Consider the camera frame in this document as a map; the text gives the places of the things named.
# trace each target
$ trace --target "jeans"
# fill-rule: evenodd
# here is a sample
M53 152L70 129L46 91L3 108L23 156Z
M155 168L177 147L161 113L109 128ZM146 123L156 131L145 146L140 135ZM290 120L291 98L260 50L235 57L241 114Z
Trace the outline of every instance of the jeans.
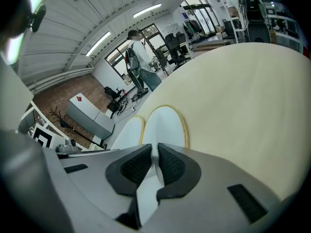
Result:
M148 72L144 69L139 71L139 77L146 83L151 91L154 91L157 86L162 83L161 79L155 72Z

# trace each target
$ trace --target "person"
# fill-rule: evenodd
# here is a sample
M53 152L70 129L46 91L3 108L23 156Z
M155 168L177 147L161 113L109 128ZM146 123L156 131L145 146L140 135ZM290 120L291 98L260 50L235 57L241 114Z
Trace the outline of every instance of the person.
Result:
M225 0L228 6L228 11L231 17L238 17L240 18L240 22L242 27L244 27L244 18L243 14L240 10L239 0Z
M130 30L128 33L127 39L131 40L128 47L133 49L140 64L140 68L133 72L136 72L136 74L139 75L153 92L162 81L152 69L153 61L140 41L142 38L143 37L139 31Z

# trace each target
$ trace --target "backpack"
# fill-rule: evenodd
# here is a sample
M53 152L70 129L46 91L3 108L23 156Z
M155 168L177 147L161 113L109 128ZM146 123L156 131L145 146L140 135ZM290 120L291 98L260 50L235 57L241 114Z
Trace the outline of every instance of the backpack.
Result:
M132 44L132 46L127 48L127 50L125 51L125 63L127 72L134 71L140 68L138 58L133 50L133 45L134 44Z

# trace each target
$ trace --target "beige surface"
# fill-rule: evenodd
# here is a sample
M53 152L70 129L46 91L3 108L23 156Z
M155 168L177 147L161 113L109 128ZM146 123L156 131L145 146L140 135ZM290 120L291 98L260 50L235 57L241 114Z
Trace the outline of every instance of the beige surface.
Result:
M166 78L138 115L174 106L191 149L232 161L284 199L310 166L310 68L305 56L273 44L218 48Z

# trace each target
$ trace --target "ceiling light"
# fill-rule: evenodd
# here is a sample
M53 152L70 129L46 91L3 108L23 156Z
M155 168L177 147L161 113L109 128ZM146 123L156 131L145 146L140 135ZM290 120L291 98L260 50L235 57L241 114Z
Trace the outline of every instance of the ceiling light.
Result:
M32 12L34 12L42 0L30 0L30 1L31 1ZM23 40L23 35L24 34L21 34L20 36L14 39L9 39L8 47L6 50L6 60L9 65L17 61L18 52L20 49L21 42Z
M98 45L101 44L102 41L105 40L108 36L110 36L110 32L104 34L104 36L98 42L95 43L95 45L90 49L90 51L87 52L86 55L89 56L98 47Z
M138 16L140 16L140 15L142 15L142 14L144 14L144 13L150 11L150 10L153 10L153 9L155 9L155 8L158 8L158 7L160 7L160 6L161 6L161 3L159 3L159 4L157 4L157 5L154 5L154 6L151 6L151 7L147 8L147 9L145 9L145 10L143 10L143 11L140 11L140 12L134 14L134 15L133 15L133 18L136 18L136 17L138 17Z

